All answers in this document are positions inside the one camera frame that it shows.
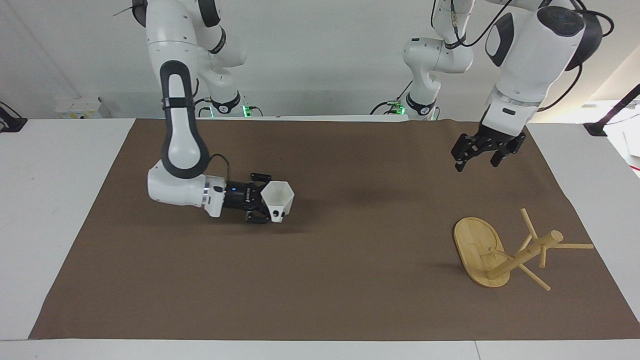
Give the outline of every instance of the oval wooden board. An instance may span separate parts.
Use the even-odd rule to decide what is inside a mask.
[[[456,240],[462,265],[469,277],[478,285],[498,288],[509,281],[510,272],[495,279],[487,277],[489,270],[506,260],[505,257],[490,251],[490,249],[497,249],[504,252],[504,248],[498,233],[488,222],[480,218],[464,218],[456,224],[453,238]]]

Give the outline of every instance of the cable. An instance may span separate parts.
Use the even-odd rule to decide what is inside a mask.
[[[137,7],[139,7],[139,6],[142,6],[142,3],[140,3],[140,4],[135,4],[135,5],[130,6],[130,7],[126,8],[126,9],[124,9],[124,10],[120,10],[119,12],[116,12],[116,13],[115,13],[115,14],[113,14],[112,16],[120,15],[121,13],[124,13],[124,12],[125,12],[125,11],[127,11],[127,10],[131,10],[131,9],[133,9],[133,8],[137,8]]]
[[[404,88],[404,90],[402,90],[402,92],[400,93],[400,95],[398,95],[398,96],[396,97],[396,101],[400,100],[400,98],[402,97],[402,95],[404,95],[404,93],[406,92],[406,90],[407,90],[407,89],[409,89],[409,86],[411,86],[411,84],[413,84],[413,80],[409,81],[409,83],[406,85],[406,87]],[[371,110],[371,112],[369,113],[369,115],[373,115],[373,113],[374,113],[374,112],[376,112],[376,110],[380,109],[380,107],[381,107],[381,106],[388,105],[388,104],[389,104],[389,101],[385,101],[385,102],[381,102],[381,103],[379,103],[378,105],[376,105],[376,107],[375,107],[375,108],[373,108],[373,110]],[[387,110],[387,111],[391,111],[391,109],[393,109],[393,108],[394,108],[393,106],[390,106],[390,107],[389,107],[389,110]]]
[[[260,112],[260,116],[264,116],[264,114],[262,113],[262,109],[260,109],[257,106],[249,106],[249,110],[253,110],[253,109],[257,109]]]
[[[623,120],[618,120],[618,121],[616,121],[616,122],[608,122],[608,123],[606,123],[606,124],[607,124],[607,125],[619,124],[619,123],[621,123],[621,122],[625,122],[625,121],[627,121],[627,120],[631,120],[632,118],[634,118],[634,117],[636,117],[636,116],[638,116],[638,115],[640,115],[640,113],[635,114],[635,115],[633,115],[633,116],[630,116],[630,117],[628,117],[628,118],[626,118],[626,119],[623,119]]]
[[[13,111],[13,113],[18,115],[19,118],[22,118],[22,115],[18,114],[18,112],[15,111],[11,106],[7,105],[6,102],[0,101],[0,104],[4,105],[5,108],[8,108],[9,110]]]
[[[209,110],[209,108],[202,108],[202,109],[198,110],[198,117],[202,117],[201,116],[202,110]]]
[[[577,13],[590,13],[591,15],[599,16],[599,17],[605,19],[607,22],[609,22],[609,25],[611,27],[609,28],[609,30],[606,33],[602,34],[602,37],[608,37],[613,32],[613,29],[616,27],[615,23],[613,23],[613,19],[611,19],[608,15],[603,14],[601,12],[597,12],[597,11],[594,11],[594,10],[587,10],[587,9],[576,10],[576,12]]]
[[[406,88],[404,88],[404,90],[402,90],[402,92],[400,93],[400,95],[398,95],[398,97],[396,97],[396,101],[400,100],[400,98],[402,97],[402,95],[404,94],[404,92],[406,91],[406,89],[409,88],[409,86],[411,86],[411,84],[413,84],[413,80],[409,81],[409,83],[406,85]]]
[[[575,79],[573,80],[573,83],[571,83],[571,85],[569,85],[569,88],[566,89],[566,91],[564,92],[564,94],[560,95],[560,97],[557,98],[556,101],[552,102],[551,105],[549,106],[545,106],[544,108],[540,108],[536,111],[536,113],[539,113],[541,111],[545,111],[545,110],[549,110],[551,108],[553,108],[557,103],[560,102],[560,100],[564,99],[564,97],[569,94],[569,92],[573,89],[573,87],[575,86],[575,84],[578,83],[578,79],[580,79],[580,75],[582,75],[582,64],[578,65],[578,73],[575,75]]]
[[[571,2],[576,2],[578,4],[580,4],[580,6],[582,7],[583,10],[587,10],[587,7],[584,6],[584,3],[582,2],[582,0],[572,0]]]
[[[193,97],[196,97],[198,94],[198,89],[200,88],[200,79],[196,78],[196,91],[193,93]]]
[[[454,5],[454,2],[451,1],[451,25],[453,26],[453,32],[456,34],[456,40],[458,42],[455,45],[454,44],[447,44],[445,42],[445,45],[447,46],[447,48],[448,49],[455,49],[458,46],[472,47],[473,45],[476,45],[484,37],[486,32],[489,31],[489,29],[491,29],[491,27],[493,26],[493,23],[500,17],[500,15],[502,15],[504,10],[507,8],[507,6],[509,6],[509,4],[511,4],[512,1],[513,0],[508,0],[506,3],[504,3],[504,5],[502,5],[502,9],[500,9],[498,14],[496,14],[496,16],[493,18],[493,20],[491,20],[489,25],[484,29],[484,31],[480,34],[480,36],[475,41],[473,41],[471,44],[463,43],[462,39],[460,38],[460,34],[458,34],[458,24],[457,24],[457,22],[454,22],[454,16],[455,16],[455,13],[456,13],[456,7]]]
[[[436,3],[438,2],[438,0],[433,0],[433,7],[431,8],[431,28],[435,29],[433,27],[433,13],[436,11]]]
[[[369,113],[369,115],[373,115],[373,113],[374,113],[374,112],[376,112],[376,110],[380,109],[380,107],[381,107],[381,106],[384,106],[384,105],[386,105],[386,104],[387,104],[387,102],[386,102],[386,101],[385,101],[385,102],[381,102],[381,103],[379,103],[378,105],[376,105],[376,107],[375,107],[375,108],[373,108],[373,110],[371,110],[371,112]]]
[[[219,158],[222,158],[222,160],[224,160],[225,163],[227,163],[227,181],[228,181],[230,179],[229,175],[231,174],[231,164],[229,164],[229,160],[224,155],[218,154],[218,153],[211,155],[211,157],[209,158],[209,163],[211,163],[211,160],[213,160],[213,158],[215,158],[216,156]]]
[[[602,117],[602,119],[598,120],[598,122],[585,125],[587,131],[589,131],[589,133],[592,135],[593,134],[597,135],[602,133],[602,129],[604,128],[604,126],[607,125],[607,123],[611,121],[611,119],[613,119],[613,117],[615,117],[619,112],[621,112],[622,109],[629,106],[629,104],[636,97],[638,97],[638,95],[640,95],[640,83],[636,85],[633,89],[631,89],[631,91],[627,93],[627,95],[625,95],[622,99],[620,99],[620,101],[618,101],[618,103],[615,104],[611,108],[611,110],[609,110],[609,112]]]
[[[440,118],[440,107],[439,107],[439,106],[436,106],[436,107],[433,109],[433,113],[431,113],[431,120],[432,120],[432,121],[437,121],[439,118]]]

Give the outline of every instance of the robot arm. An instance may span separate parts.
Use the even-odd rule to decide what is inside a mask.
[[[513,1],[513,6],[531,11],[507,13],[493,25],[485,51],[500,67],[500,78],[489,95],[478,132],[460,135],[451,151],[458,171],[482,152],[495,151],[494,167],[518,152],[525,138],[522,128],[537,112],[551,84],[563,71],[581,66],[600,44],[602,29],[597,19],[571,10],[569,0],[546,3],[551,5]]]
[[[456,34],[452,25],[451,5],[454,4],[461,39],[465,39],[467,21],[475,0],[434,0],[433,28],[442,40],[434,38],[413,38],[404,46],[403,60],[413,73],[410,91],[403,99],[403,106],[410,119],[423,119],[433,109],[440,82],[432,72],[462,74],[474,59],[469,47],[450,48],[456,44]]]
[[[196,72],[203,77],[213,103],[218,101],[216,96],[231,93],[232,101],[240,95],[228,72],[224,81],[215,79],[224,67],[241,65],[246,59],[238,42],[219,26],[214,0],[133,3],[134,16],[147,29],[148,51],[162,88],[166,117],[161,160],[147,175],[149,197],[166,204],[202,207],[212,217],[219,217],[222,208],[236,208],[246,211],[247,222],[281,222],[293,202],[288,183],[271,181],[264,174],[252,174],[250,183],[202,174],[213,157],[196,126],[192,93]],[[222,104],[227,104],[228,111],[222,111],[222,106],[218,109],[227,114],[238,105]]]

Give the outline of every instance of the wooden dowel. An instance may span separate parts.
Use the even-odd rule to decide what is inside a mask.
[[[547,247],[542,245],[540,247],[540,264],[538,266],[544,269],[547,265]]]
[[[540,254],[540,247],[544,245],[546,247],[553,247],[553,245],[563,240],[562,234],[557,230],[551,230],[550,233],[544,235],[539,240],[529,244],[523,251],[520,251],[513,259],[508,259],[495,268],[489,270],[487,277],[489,279],[495,279],[496,277],[517,268],[518,265],[524,264],[526,261],[531,260]]]
[[[504,256],[504,257],[505,257],[505,258],[507,258],[507,259],[513,259],[513,256],[511,256],[511,255],[507,254],[506,252],[503,252],[503,251],[497,250],[497,249],[491,249],[491,252],[492,252],[492,253],[494,253],[494,254],[502,255],[502,256]]]
[[[542,279],[540,279],[536,274],[531,272],[531,270],[529,270],[526,266],[524,266],[523,264],[520,264],[518,265],[518,267],[522,269],[522,271],[524,271],[524,273],[527,274],[531,279],[533,279],[533,281],[537,282],[538,285],[542,286],[542,288],[544,288],[547,291],[551,290],[551,286],[547,285],[544,281],[542,281]]]
[[[533,228],[533,224],[531,223],[531,219],[529,218],[529,214],[527,214],[526,209],[520,209],[520,213],[522,214],[522,218],[524,219],[524,223],[527,224],[527,228],[529,229],[529,234],[533,236],[533,240],[538,239],[538,234],[536,234],[536,230]]]
[[[529,244],[529,242],[531,241],[532,238],[533,238],[533,235],[531,235],[531,234],[527,235],[527,238],[524,240],[524,242],[520,246],[520,249],[518,249],[518,252],[523,251],[524,248],[527,247],[527,245]]]
[[[555,244],[553,249],[593,249],[592,244]]]

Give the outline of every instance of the brown paper sheet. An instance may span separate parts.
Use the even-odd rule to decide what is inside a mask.
[[[463,217],[507,252],[527,234],[590,243],[531,138],[499,168],[457,173],[449,154],[476,124],[198,122],[232,179],[264,172],[296,192],[282,224],[248,225],[147,197],[164,122],[137,120],[30,335],[216,340],[562,340],[640,338],[595,250],[550,250],[502,288],[476,285],[452,238]],[[224,175],[215,160],[208,174]]]

